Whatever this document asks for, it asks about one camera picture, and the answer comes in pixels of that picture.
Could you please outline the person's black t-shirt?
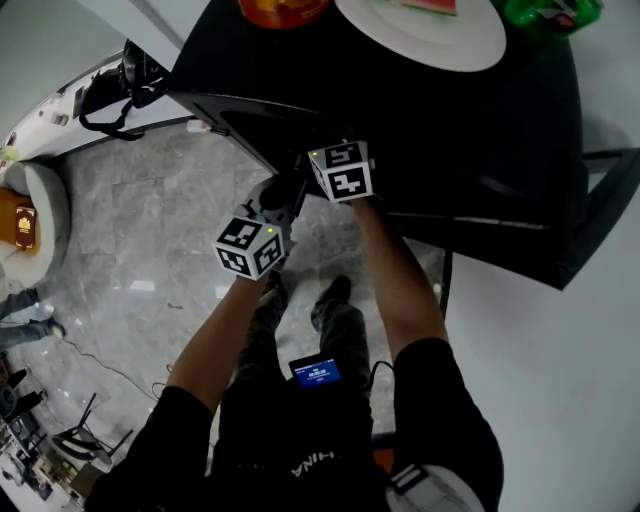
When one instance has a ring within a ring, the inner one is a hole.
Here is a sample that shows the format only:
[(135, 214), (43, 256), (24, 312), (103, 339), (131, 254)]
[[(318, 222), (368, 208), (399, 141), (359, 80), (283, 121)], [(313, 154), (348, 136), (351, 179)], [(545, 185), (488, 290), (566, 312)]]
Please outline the person's black t-shirt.
[[(497, 512), (504, 466), (450, 345), (405, 347), (394, 363), (394, 467), (445, 468)], [(387, 512), (368, 400), (344, 382), (227, 391), (219, 438), (188, 392), (166, 388), (125, 459), (95, 483), (86, 512)]]

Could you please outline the green bottle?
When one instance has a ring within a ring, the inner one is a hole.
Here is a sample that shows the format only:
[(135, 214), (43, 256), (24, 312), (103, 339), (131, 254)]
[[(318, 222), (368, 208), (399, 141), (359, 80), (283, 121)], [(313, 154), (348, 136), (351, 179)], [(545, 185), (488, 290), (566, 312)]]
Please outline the green bottle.
[(532, 37), (560, 38), (596, 22), (603, 0), (504, 0), (502, 11)]

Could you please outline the person's right forearm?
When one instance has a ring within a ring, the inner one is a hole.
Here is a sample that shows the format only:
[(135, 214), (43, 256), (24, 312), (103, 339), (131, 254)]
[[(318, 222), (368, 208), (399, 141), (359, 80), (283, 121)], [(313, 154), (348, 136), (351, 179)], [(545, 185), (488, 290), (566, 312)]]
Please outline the person's right forearm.
[(429, 338), (448, 340), (431, 282), (380, 203), (351, 202), (368, 262), (391, 357)]

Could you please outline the person's right shoe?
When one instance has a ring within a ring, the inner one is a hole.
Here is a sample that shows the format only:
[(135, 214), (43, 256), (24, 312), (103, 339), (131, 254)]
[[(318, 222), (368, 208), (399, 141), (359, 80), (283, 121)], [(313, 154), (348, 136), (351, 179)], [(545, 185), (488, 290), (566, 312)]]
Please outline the person's right shoe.
[(332, 283), (322, 292), (321, 301), (337, 300), (348, 303), (351, 297), (351, 280), (345, 275), (337, 276)]

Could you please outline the small blue-screen device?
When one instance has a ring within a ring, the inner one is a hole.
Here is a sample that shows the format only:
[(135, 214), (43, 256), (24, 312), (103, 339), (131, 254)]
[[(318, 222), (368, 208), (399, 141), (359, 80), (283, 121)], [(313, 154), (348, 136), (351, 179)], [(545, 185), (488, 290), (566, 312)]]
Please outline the small blue-screen device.
[(333, 384), (342, 379), (336, 360), (321, 354), (291, 361), (289, 368), (302, 388)]

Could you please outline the dark red book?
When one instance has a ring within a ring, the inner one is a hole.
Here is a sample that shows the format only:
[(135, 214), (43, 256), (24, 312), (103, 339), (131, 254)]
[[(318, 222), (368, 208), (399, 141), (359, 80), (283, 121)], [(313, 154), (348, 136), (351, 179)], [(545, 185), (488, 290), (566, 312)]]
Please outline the dark red book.
[(37, 212), (34, 208), (18, 206), (16, 208), (15, 245), (21, 250), (34, 247), (36, 242)]

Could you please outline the person's grey trousers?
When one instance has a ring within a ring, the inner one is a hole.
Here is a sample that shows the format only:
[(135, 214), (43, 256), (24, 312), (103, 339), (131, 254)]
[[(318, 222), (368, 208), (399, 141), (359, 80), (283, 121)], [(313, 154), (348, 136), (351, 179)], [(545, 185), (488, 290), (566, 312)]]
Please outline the person's grey trousers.
[[(287, 307), (287, 295), (271, 291), (260, 299), (241, 351), (233, 388), (267, 389), (285, 383), (277, 356), (275, 332)], [(349, 302), (316, 301), (311, 322), (320, 334), (320, 354), (334, 358), (346, 387), (370, 396), (370, 355), (365, 320)]]

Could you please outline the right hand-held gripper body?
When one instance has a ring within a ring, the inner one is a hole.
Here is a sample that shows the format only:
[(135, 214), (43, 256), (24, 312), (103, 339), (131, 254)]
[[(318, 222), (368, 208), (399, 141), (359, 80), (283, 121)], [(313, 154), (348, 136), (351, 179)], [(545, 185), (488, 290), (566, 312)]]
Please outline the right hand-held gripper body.
[(368, 144), (354, 141), (315, 149), (308, 157), (329, 201), (349, 202), (373, 194)]

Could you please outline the white round plate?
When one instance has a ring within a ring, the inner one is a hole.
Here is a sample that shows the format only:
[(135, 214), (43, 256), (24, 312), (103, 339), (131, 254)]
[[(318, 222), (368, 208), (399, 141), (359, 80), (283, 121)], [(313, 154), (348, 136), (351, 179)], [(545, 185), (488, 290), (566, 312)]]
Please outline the white round plate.
[(448, 15), (397, 0), (335, 0), (357, 29), (413, 61), (455, 72), (478, 72), (496, 65), (507, 46), (503, 22), (490, 0), (455, 0)]

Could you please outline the black chair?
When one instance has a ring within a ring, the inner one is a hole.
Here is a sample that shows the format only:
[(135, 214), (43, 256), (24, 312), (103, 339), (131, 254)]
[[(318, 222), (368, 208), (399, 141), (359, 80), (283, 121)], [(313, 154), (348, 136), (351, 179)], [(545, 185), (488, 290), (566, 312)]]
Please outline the black chair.
[(134, 431), (129, 430), (115, 446), (110, 446), (95, 436), (88, 427), (87, 420), (91, 415), (92, 405), (96, 396), (96, 393), (91, 396), (79, 422), (74, 427), (53, 435), (50, 441), (57, 450), (73, 459), (86, 463), (99, 460), (103, 464), (110, 466), (113, 464), (114, 454), (124, 445)]

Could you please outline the orange cushion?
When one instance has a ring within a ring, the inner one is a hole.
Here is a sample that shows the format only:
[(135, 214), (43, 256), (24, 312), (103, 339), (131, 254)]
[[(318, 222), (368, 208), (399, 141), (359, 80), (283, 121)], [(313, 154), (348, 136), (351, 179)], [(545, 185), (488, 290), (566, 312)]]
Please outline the orange cushion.
[[(15, 245), (16, 208), (18, 206), (26, 206), (35, 209), (34, 204), (29, 196), (22, 196), (12, 189), (0, 187), (0, 241), (8, 243), (15, 249), (21, 250)], [(34, 247), (28, 250), (21, 251), (34, 252), (36, 250), (38, 245), (37, 220), (35, 233), (36, 242)]]

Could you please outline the black mini fridge cabinet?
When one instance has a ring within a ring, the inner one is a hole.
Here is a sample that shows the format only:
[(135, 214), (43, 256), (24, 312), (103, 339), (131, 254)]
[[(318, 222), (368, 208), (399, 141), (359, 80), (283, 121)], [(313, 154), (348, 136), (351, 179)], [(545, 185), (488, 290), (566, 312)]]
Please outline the black mini fridge cabinet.
[(363, 140), (373, 187), (406, 237), (565, 288), (640, 187), (640, 148), (587, 153), (567, 43), (515, 33), (498, 64), (457, 73), (400, 56), (336, 7), (293, 30), (210, 0), (169, 96), (272, 173)]

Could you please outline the person's left forearm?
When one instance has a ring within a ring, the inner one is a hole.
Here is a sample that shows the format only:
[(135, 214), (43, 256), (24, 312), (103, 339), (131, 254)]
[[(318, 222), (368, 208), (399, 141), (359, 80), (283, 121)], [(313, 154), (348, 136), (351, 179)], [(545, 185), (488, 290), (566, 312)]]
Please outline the person's left forearm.
[(167, 385), (182, 389), (214, 414), (244, 347), (251, 319), (267, 287), (238, 277), (172, 366)]

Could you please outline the black backpack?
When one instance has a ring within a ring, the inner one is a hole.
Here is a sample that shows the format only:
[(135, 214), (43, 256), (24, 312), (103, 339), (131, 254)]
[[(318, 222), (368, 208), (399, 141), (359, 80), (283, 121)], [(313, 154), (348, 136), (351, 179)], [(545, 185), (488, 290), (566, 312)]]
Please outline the black backpack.
[[(99, 132), (114, 139), (133, 142), (145, 135), (124, 130), (130, 111), (144, 109), (164, 96), (165, 82), (170, 72), (153, 57), (127, 39), (121, 62), (115, 69), (98, 73), (83, 95), (79, 122), (89, 131)], [(125, 100), (119, 117), (113, 122), (91, 122), (89, 114), (96, 113)]]

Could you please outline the red watermelon slice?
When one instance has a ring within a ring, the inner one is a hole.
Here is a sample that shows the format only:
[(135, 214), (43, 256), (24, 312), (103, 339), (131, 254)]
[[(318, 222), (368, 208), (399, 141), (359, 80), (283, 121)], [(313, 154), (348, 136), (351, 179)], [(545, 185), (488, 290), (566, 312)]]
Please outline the red watermelon slice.
[(404, 7), (410, 7), (429, 12), (457, 16), (456, 0), (393, 0)]

